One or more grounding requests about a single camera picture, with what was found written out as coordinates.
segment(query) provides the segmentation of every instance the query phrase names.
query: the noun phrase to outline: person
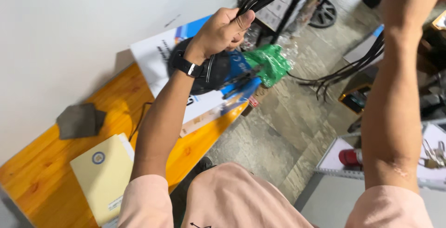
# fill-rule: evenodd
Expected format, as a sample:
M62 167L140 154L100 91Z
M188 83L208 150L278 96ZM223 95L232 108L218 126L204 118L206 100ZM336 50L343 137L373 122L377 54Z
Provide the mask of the person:
M437 0L383 0L385 55L363 117L365 192L345 227L432 227L418 194L421 150L416 51L421 26ZM254 20L219 9L187 47L184 59L200 65L234 49ZM135 163L121 205L120 228L171 228L166 161L177 141L193 78L175 71L156 98L137 138ZM199 174L187 194L182 227L313 226L276 187L236 163Z

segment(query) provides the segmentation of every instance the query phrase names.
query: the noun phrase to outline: gray cloth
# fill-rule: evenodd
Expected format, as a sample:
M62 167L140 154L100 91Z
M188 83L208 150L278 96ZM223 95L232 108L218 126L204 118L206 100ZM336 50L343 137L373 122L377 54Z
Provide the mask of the gray cloth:
M59 139L96 136L105 119L106 112L96 110L94 104L68 106L58 117Z

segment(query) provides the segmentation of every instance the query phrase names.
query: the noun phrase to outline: wooden table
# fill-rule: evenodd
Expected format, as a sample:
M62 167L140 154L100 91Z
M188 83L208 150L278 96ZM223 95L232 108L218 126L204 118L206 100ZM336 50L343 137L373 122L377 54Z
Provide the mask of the wooden table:
M38 228L97 227L69 162L113 134L135 128L144 102L154 100L136 64L131 65L87 102L106 111L96 137L59 140L53 125L0 168L0 183ZM169 192L178 185L248 103L178 139L167 161ZM137 133L131 140L135 147Z

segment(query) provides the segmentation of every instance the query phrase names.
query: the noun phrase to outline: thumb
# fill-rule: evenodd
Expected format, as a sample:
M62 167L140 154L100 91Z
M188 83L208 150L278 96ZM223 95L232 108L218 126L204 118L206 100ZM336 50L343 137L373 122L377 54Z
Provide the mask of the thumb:
M229 23L228 30L233 34L237 34L244 30L247 30L253 20L255 19L256 14L254 14L253 10L248 10L245 14L236 17L231 23Z

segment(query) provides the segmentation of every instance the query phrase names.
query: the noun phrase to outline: watch strap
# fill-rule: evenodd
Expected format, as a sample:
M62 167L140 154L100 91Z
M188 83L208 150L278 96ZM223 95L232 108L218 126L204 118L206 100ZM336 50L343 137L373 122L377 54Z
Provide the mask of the watch strap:
M173 66L191 77L199 77L203 71L202 65L196 65L183 58L184 51L177 51L173 60Z

